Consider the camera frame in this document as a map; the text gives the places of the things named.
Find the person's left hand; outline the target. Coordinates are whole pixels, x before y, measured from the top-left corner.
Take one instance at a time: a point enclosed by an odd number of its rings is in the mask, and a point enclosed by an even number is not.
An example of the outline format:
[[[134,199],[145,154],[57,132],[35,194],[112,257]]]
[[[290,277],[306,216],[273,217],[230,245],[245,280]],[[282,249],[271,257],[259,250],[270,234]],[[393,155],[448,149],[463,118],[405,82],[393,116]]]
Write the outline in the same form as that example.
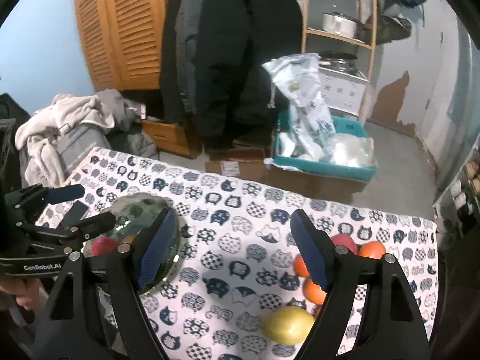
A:
[[[38,279],[22,279],[1,274],[0,288],[2,293],[13,296],[16,303],[27,311],[36,310],[41,303],[41,281]]]

